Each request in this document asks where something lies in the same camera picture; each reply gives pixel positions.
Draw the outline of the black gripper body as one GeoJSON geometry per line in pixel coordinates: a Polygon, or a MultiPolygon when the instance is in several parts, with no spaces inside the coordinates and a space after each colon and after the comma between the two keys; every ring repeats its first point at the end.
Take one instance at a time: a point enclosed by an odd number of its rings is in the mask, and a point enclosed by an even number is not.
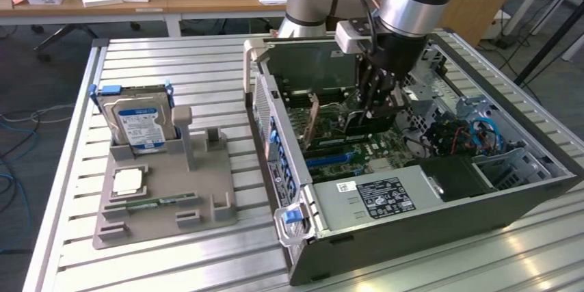
{"type": "Polygon", "coordinates": [[[428,39],[428,36],[411,38],[398,33],[378,34],[376,44],[363,41],[363,52],[374,68],[406,77],[418,63],[428,39]]]}

